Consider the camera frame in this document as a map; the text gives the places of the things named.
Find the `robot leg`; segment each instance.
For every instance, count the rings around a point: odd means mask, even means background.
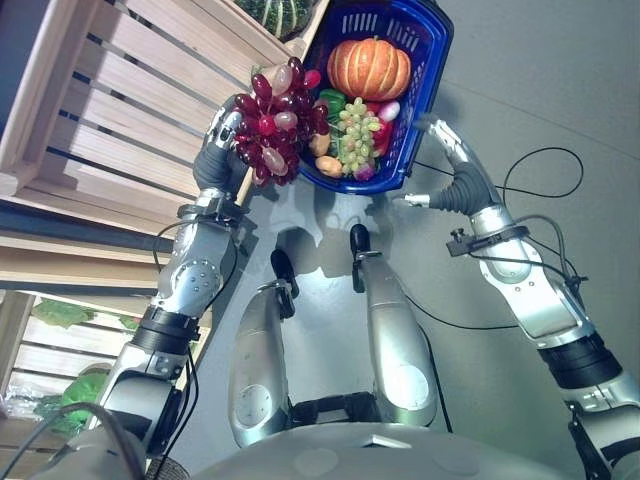
[[[229,382],[229,423],[246,447],[289,427],[289,396],[280,322],[294,313],[293,269],[280,250],[271,255],[277,280],[258,289],[236,334]]]
[[[353,283],[367,292],[375,396],[383,422],[428,425],[437,391],[429,346],[398,280],[380,252],[371,251],[363,225],[351,229]]]

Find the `gray floor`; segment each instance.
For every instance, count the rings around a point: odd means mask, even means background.
[[[495,181],[502,181],[515,159],[538,147],[569,147],[583,158],[584,183],[571,197],[511,194],[509,206],[514,216],[545,213],[560,222],[570,258],[590,277],[582,292],[591,318],[639,378],[638,2],[440,4],[456,34],[434,111],[475,148]],[[426,142],[419,158],[444,166]],[[561,192],[576,177],[567,155],[549,153],[517,170],[512,185]],[[403,191],[426,191],[445,181],[416,166]],[[373,246],[433,314],[464,325],[512,322],[501,297],[483,282],[477,262],[447,254],[449,231],[466,226],[466,219],[398,209],[385,196],[334,195],[304,181],[277,193],[277,199],[258,196],[251,202],[259,241],[199,368],[201,400],[175,449],[194,473],[236,449],[226,420],[229,354],[249,298],[272,277],[268,255],[277,243],[300,272],[297,314],[284,325],[294,402],[371,386],[365,298],[352,293],[349,276],[348,229],[356,221],[371,229]],[[553,240],[545,225],[531,227],[540,239]],[[519,330],[462,331],[416,315],[434,346],[456,433],[582,477],[567,412]],[[444,429],[440,416],[433,428]]]

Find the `black joint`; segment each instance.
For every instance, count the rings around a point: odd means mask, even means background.
[[[349,234],[349,240],[351,243],[351,253],[353,258],[360,252],[368,252],[371,250],[371,240],[369,238],[369,230],[361,223],[355,224],[351,227],[351,233]]]
[[[291,296],[296,298],[300,293],[300,289],[296,282],[296,273],[293,270],[291,260],[284,250],[276,248],[271,252],[271,268],[273,268],[276,278],[285,280],[291,285]]]
[[[594,333],[559,347],[538,350],[558,386],[585,388],[617,377],[622,367]]]
[[[198,319],[149,307],[131,343],[148,350],[185,355],[192,340],[198,340]]]

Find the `plastic basket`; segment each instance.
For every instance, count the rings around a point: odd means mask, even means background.
[[[326,66],[334,47],[344,40],[363,40],[374,35],[409,55],[411,80],[407,91],[398,99],[401,110],[394,121],[389,150],[371,180],[329,178],[315,168],[311,155],[303,158],[300,172],[313,183],[335,192],[371,195],[402,186],[422,138],[422,132],[412,125],[421,113],[431,108],[453,37],[453,24],[435,2],[430,1],[334,1],[325,13],[305,61],[306,68],[323,72],[319,88],[331,88]]]

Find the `wooden slat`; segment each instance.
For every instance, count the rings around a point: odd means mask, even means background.
[[[90,40],[85,40],[76,70],[183,125],[204,131],[215,109]]]
[[[144,250],[76,242],[54,237],[16,233],[9,230],[0,230],[0,247],[23,248],[39,252],[80,255],[83,257],[121,260],[123,262],[154,263],[151,252]],[[160,253],[158,257],[161,264],[166,264],[169,261],[169,255],[166,253]]]
[[[51,146],[176,192],[199,193],[191,168],[68,118],[58,117]]]
[[[34,293],[34,295],[38,295],[43,298],[50,298],[52,300],[59,300],[61,302],[72,303],[74,305],[80,305],[81,307],[92,308],[94,310],[100,310],[101,313],[96,315],[90,323],[111,328],[121,328],[121,323],[118,321],[117,315],[141,317],[147,309],[150,300],[148,297],[50,295],[44,293]],[[102,311],[110,312],[115,315],[108,315],[107,313],[102,313]]]
[[[40,102],[78,0],[52,0],[47,6],[0,142],[0,169],[20,160]]]
[[[0,304],[0,397],[4,396],[35,297],[7,292]]]
[[[131,334],[105,329],[72,325],[69,328],[47,325],[30,317],[22,339],[56,347],[73,348],[83,352],[118,356],[122,346],[131,340]]]
[[[27,439],[27,437],[36,428],[37,423],[31,420],[22,420],[19,418],[10,418],[0,420],[0,445],[3,447],[18,447]],[[48,448],[57,450],[64,445],[64,439],[49,432],[42,432],[38,435],[30,448]]]
[[[113,366],[114,360],[95,355],[62,352],[33,345],[20,345],[15,368],[77,377],[85,368],[94,364]]]
[[[45,395],[60,395],[64,392],[73,380],[52,377],[46,374],[35,374],[26,372],[11,372],[9,385],[15,387],[36,388],[37,391]]]
[[[0,280],[157,288],[152,265],[0,247]]]
[[[202,139],[86,83],[72,80],[62,109],[133,140],[193,163]]]
[[[38,34],[38,38],[40,38],[43,29],[46,30],[44,43],[39,43],[38,39],[36,39],[32,52],[32,57],[38,58],[38,61],[43,64],[41,65],[43,71],[38,73],[38,82],[41,82],[40,86],[44,85],[44,92],[42,97],[39,97],[39,94],[34,92],[30,92],[27,97],[18,97],[13,107],[22,111],[22,113],[35,114],[35,117],[32,124],[20,127],[19,131],[9,129],[5,131],[7,142],[20,139],[20,144],[15,151],[16,157],[14,161],[17,162],[17,165],[14,165],[14,167],[16,168],[12,169],[9,174],[15,179],[15,184],[9,186],[4,182],[4,186],[0,185],[0,191],[6,194],[13,194],[37,175],[46,145],[53,130],[53,122],[60,109],[73,66],[77,62],[83,39],[87,35],[89,24],[97,10],[98,3],[99,0],[83,0],[81,2],[62,0],[49,3],[50,9],[57,8],[58,11],[72,8],[72,15],[68,22],[61,22],[60,24],[47,24],[47,17],[45,16]],[[58,44],[56,39],[60,34],[63,35],[63,38]],[[41,53],[47,56],[40,58],[39,55]],[[49,71],[49,65],[52,61],[54,63]],[[36,69],[37,67],[34,70],[29,70],[29,66],[27,66],[23,77],[24,83],[29,85],[30,76],[35,74]]]
[[[188,48],[233,76],[244,90],[249,89],[251,68],[268,64],[268,59],[245,39],[228,29],[190,0],[123,0],[154,26],[164,30]]]
[[[107,2],[101,3],[90,31],[216,105],[238,90],[235,83]]]
[[[148,233],[150,235],[155,235],[166,226],[166,223],[158,223],[144,218],[114,212],[105,208],[38,192],[30,188],[23,188],[13,197],[0,195],[0,199],[89,220],[91,222],[104,223],[105,225],[111,225],[113,227]]]
[[[177,219],[188,200],[75,160],[47,153],[38,179],[29,187],[158,223]]]
[[[230,30],[249,44],[255,45],[267,57],[270,65],[284,63],[290,56],[289,50],[267,32],[233,1],[227,0],[192,0],[212,17],[217,18]]]
[[[6,465],[15,455],[16,450],[0,448],[0,465]],[[51,457],[51,453],[41,453],[35,450],[27,450],[20,458],[20,462],[11,470],[9,478],[28,478],[30,475],[44,467]]]

